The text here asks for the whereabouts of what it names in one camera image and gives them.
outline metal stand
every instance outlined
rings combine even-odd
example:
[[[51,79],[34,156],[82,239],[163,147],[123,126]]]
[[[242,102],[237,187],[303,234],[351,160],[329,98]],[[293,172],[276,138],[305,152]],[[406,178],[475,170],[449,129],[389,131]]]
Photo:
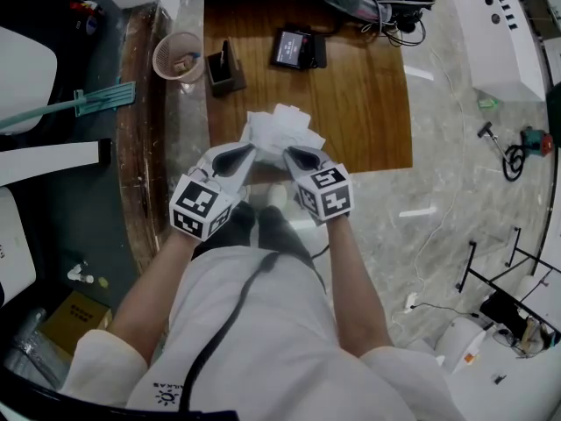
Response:
[[[527,305],[525,305],[523,303],[524,299],[526,299],[529,295],[531,295],[531,293],[537,289],[537,287],[543,282],[543,279],[545,279],[545,277],[547,277],[547,275],[549,275],[549,273],[551,273],[552,271],[557,271],[558,273],[561,273],[561,270],[559,270],[558,268],[553,267],[552,265],[550,265],[547,262],[544,262],[541,259],[538,259],[536,256],[530,254],[530,253],[526,253],[524,250],[522,250],[521,248],[518,247],[518,240],[520,239],[520,233],[522,231],[521,228],[516,227],[515,228],[516,231],[516,242],[515,242],[515,247],[512,250],[512,254],[510,254],[510,260],[508,262],[505,263],[505,266],[508,267],[508,269],[506,271],[503,271],[502,273],[496,275],[494,278],[492,279],[487,279],[485,276],[480,275],[477,271],[475,271],[472,268],[472,262],[473,262],[473,255],[475,254],[475,248],[477,247],[477,243],[474,241],[470,242],[470,247],[472,248],[471,252],[470,252],[470,258],[467,262],[467,266],[465,268],[465,272],[464,272],[464,276],[462,277],[462,282],[456,284],[456,289],[458,289],[459,293],[462,293],[462,290],[464,289],[465,286],[465,280],[467,279],[468,275],[474,275],[476,278],[478,278],[480,281],[484,282],[485,284],[487,284],[489,287],[491,287],[493,290],[495,290],[496,292],[500,293],[502,296],[504,296],[505,298],[507,298],[508,300],[510,300],[516,307],[518,307],[519,309],[525,310],[527,313],[529,313],[532,317],[534,317],[536,320],[544,323],[545,325],[549,326],[553,331],[555,331],[555,333],[557,335],[561,335],[561,331],[556,328],[555,326],[553,326],[551,323],[549,323],[548,321],[546,321],[545,319],[543,319],[541,316],[539,316],[537,313],[535,313],[532,309],[530,309]],[[524,256],[526,256],[524,259],[522,259],[520,262],[518,262],[517,264],[515,264],[514,266],[512,265],[512,261],[515,257],[516,253],[520,253]],[[498,285],[495,284],[495,281],[497,281],[498,279],[500,279],[502,276],[507,275],[508,273],[510,273],[512,270],[514,270],[515,268],[518,268],[521,266],[521,264],[523,264],[524,262],[526,262],[527,260],[535,260],[537,263],[542,264],[544,266],[546,266],[547,268],[550,269],[550,271],[548,271],[547,275],[521,300],[518,301],[515,297],[511,296],[509,293],[507,293],[505,290],[501,289],[501,287],[499,287]]]

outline mop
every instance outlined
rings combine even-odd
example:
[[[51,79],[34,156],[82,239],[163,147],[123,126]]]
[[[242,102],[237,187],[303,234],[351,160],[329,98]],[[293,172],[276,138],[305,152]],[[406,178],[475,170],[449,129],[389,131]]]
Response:
[[[74,100],[56,104],[49,104],[37,109],[21,112],[15,116],[0,120],[0,130],[24,122],[29,118],[44,116],[52,112],[75,108],[77,117],[91,114],[105,109],[117,108],[124,104],[131,104],[135,97],[135,82],[125,82],[107,89],[97,90],[84,95],[83,90],[74,91]]]

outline mop handle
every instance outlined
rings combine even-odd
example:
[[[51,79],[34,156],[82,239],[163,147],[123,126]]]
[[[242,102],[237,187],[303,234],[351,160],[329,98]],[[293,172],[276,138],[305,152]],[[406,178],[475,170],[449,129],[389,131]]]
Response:
[[[86,104],[87,102],[88,102],[88,98],[83,96],[82,98],[77,98],[75,100],[70,100],[68,102],[49,104],[48,106],[42,106],[37,109],[21,112],[19,114],[16,114],[15,116],[11,116],[0,120],[0,130],[3,130],[4,128],[8,128],[9,126],[13,126],[21,122],[25,122],[29,118],[44,116],[45,114],[51,114],[52,112],[74,108],[75,106]]]

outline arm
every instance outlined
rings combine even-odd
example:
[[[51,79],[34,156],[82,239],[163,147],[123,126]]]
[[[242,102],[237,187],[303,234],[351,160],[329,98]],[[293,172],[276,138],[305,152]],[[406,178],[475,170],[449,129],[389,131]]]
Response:
[[[199,243],[174,230],[126,295],[109,327],[110,333],[136,349],[146,363],[164,332],[181,277]]]
[[[360,256],[346,216],[327,222],[330,239],[333,303],[341,347],[361,357],[381,346],[392,346],[378,293]]]

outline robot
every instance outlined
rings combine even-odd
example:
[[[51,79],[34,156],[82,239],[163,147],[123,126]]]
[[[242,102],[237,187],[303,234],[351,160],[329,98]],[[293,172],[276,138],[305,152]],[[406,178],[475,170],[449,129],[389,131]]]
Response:
[[[240,202],[257,151],[247,142],[215,146],[182,175],[169,204],[171,226],[205,241]],[[300,205],[318,225],[354,208],[352,183],[343,164],[315,148],[290,146],[283,153]]]

